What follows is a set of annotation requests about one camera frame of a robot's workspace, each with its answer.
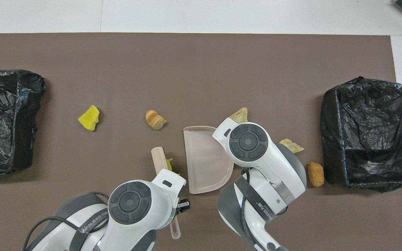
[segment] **food scrap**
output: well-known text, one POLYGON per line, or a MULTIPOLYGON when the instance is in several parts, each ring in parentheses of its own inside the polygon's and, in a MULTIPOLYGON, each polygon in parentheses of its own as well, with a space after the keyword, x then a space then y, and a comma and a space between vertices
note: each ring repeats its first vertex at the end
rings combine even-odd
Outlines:
POLYGON ((311 162, 308 164, 307 168, 311 184, 315 187, 322 186, 324 183, 323 167, 318 163, 311 162))
POLYGON ((99 110, 91 105, 89 109, 83 113, 79 118, 79 122, 88 130, 94 131, 96 130, 96 124, 99 122, 99 110))
POLYGON ((170 161, 172 161, 172 160, 173 160, 173 158, 172 158, 172 159, 166 159, 167 168, 168 168, 169 170, 172 170, 172 164, 170 164, 170 161))
POLYGON ((147 123, 152 127, 154 130, 159 130, 162 126, 167 123, 167 120, 164 119, 159 113, 154 110, 149 110, 145 114, 145 119, 147 123))
POLYGON ((304 150, 303 147, 292 142, 292 140, 290 140, 289 138, 281 140, 279 143, 286 146, 292 153, 297 153, 304 150))
POLYGON ((238 124, 247 122, 247 107, 241 108, 240 110, 230 115, 229 117, 238 124))

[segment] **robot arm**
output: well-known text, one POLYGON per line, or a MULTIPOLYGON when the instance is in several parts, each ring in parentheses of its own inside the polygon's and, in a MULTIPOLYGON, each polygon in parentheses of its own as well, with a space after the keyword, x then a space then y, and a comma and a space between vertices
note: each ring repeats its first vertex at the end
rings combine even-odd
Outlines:
POLYGON ((261 126, 225 119, 213 137, 245 172, 220 191, 218 211, 226 224, 255 250, 283 251, 265 224, 306 188, 303 165, 261 126))
POLYGON ((151 251, 156 230, 190 208, 188 200, 178 204, 185 183, 176 173, 161 170, 152 182, 121 184, 108 204, 94 193, 72 197, 23 251, 151 251))

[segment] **button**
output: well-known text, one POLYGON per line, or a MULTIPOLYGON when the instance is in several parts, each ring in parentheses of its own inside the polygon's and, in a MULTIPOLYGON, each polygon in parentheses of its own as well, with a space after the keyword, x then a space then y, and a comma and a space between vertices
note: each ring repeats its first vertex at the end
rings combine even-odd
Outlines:
POLYGON ((249 159, 260 158, 265 153, 265 150, 265 145, 259 145, 255 151, 249 153, 249 159))
POLYGON ((251 127, 251 131, 254 132, 260 141, 266 141, 266 133, 260 127, 256 125, 251 127))
POLYGON ((111 203, 116 203, 123 192, 127 190, 127 184, 123 184, 122 186, 118 187, 114 192, 113 195, 110 197, 111 203))
POLYGON ((139 218, 143 218, 146 216, 146 211, 148 209, 148 201, 143 201, 141 206, 137 209, 136 212, 133 213, 133 219, 137 220, 139 218))
POLYGON ((172 183, 170 183, 170 181, 163 181, 162 184, 164 184, 168 187, 172 187, 172 183))
POLYGON ((236 156, 244 158, 244 152, 241 151, 236 142, 231 143, 230 148, 232 149, 232 152, 236 154, 236 156))
POLYGON ((257 146, 257 137, 251 133, 241 135, 239 139, 240 147, 246 151, 250 151, 257 146))
POLYGON ((272 242, 268 242, 268 244, 266 244, 266 248, 268 248, 270 251, 273 251, 276 249, 276 245, 274 245, 272 242))
POLYGON ((230 132, 230 128, 224 133, 224 136, 227 137, 230 132))
POLYGON ((238 127, 235 127, 235 129, 232 130, 232 132, 230 133, 230 137, 237 139, 238 136, 247 131, 247 124, 240 124, 238 127))
POLYGON ((110 213, 114 219, 118 219, 119 221, 123 222, 128 222, 128 214, 121 212, 118 207, 113 207, 110 210, 110 213))
POLYGON ((148 186, 139 181, 132 182, 131 189, 138 192, 141 197, 145 197, 150 194, 150 189, 148 188, 148 186))
POLYGON ((120 208, 125 212, 132 212, 139 206, 139 196, 134 192, 127 192, 119 200, 120 208))

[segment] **brown table surface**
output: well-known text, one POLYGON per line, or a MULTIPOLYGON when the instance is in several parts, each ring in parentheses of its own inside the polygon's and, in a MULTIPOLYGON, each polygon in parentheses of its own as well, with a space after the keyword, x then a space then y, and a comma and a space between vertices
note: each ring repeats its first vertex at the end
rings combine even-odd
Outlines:
MULTIPOLYGON (((20 250, 29 229, 73 195, 151 181, 155 146, 187 179, 182 129, 216 127, 244 106, 274 141, 303 146, 303 164, 322 163, 325 91, 358 76, 395 81, 386 36, 0 34, 0 69, 47 83, 32 166, 0 176, 0 250, 20 250), (96 132, 77 121, 90 105, 101 112, 96 132), (146 124, 149 109, 169 121, 160 131, 146 124)), ((236 167, 230 181, 238 175, 236 167)), ((178 216, 181 238, 158 230, 155 250, 250 250, 221 220, 218 194, 185 189, 193 208, 178 216)), ((308 184, 266 229, 291 251, 402 250, 402 189, 308 184)))

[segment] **black plastic bag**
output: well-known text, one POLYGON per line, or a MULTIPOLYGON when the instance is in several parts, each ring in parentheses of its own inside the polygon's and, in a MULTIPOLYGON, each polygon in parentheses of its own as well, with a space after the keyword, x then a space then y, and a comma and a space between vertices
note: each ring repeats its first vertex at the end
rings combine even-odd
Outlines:
POLYGON ((0 175, 32 164, 35 115, 44 91, 44 79, 36 73, 0 70, 0 175))
POLYGON ((320 130, 328 182, 402 187, 402 84, 359 77, 328 90, 320 130))

